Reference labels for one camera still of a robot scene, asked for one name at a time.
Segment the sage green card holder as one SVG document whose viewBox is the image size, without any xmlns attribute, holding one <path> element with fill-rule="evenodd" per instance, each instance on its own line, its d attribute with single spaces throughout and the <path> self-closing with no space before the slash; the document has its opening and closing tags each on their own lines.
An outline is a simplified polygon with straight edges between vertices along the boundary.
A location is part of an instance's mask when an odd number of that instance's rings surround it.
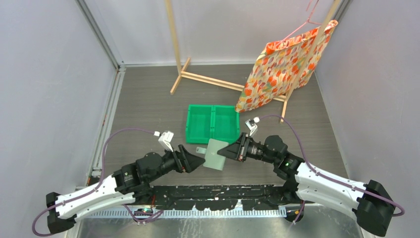
<svg viewBox="0 0 420 238">
<path fill-rule="evenodd" d="M 228 142 L 210 139 L 207 144 L 207 148 L 197 147 L 196 152 L 204 155 L 205 162 L 203 166 L 205 168 L 222 171 L 225 165 L 226 157 L 219 155 L 218 151 L 228 145 Z"/>
</svg>

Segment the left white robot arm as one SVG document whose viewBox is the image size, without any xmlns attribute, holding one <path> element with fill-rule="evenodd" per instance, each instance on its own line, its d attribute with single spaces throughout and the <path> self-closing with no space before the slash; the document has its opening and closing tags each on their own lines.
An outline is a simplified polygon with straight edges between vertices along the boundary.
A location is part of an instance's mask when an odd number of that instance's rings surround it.
<svg viewBox="0 0 420 238">
<path fill-rule="evenodd" d="M 49 232 L 67 231 L 82 218 L 112 206 L 147 205 L 153 196 L 151 182 L 171 171 L 191 173 L 205 163 L 203 157 L 191 154 L 183 145 L 178 148 L 177 151 L 166 151 L 164 155 L 150 152 L 102 181 L 76 192 L 47 194 Z"/>
</svg>

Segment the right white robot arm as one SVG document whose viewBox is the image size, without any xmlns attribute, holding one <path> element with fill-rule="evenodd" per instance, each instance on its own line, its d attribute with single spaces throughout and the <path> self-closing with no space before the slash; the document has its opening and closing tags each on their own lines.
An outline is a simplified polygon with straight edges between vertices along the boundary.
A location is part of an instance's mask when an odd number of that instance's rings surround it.
<svg viewBox="0 0 420 238">
<path fill-rule="evenodd" d="M 260 143 L 242 133 L 217 153 L 240 162 L 255 159 L 273 164 L 274 173 L 285 181 L 280 194 L 288 203 L 318 203 L 349 216 L 373 235 L 384 237 L 387 233 L 395 206 L 381 200 L 391 197 L 374 180 L 369 183 L 348 180 L 306 164 L 303 158 L 288 151 L 278 135 L 268 136 Z"/>
</svg>

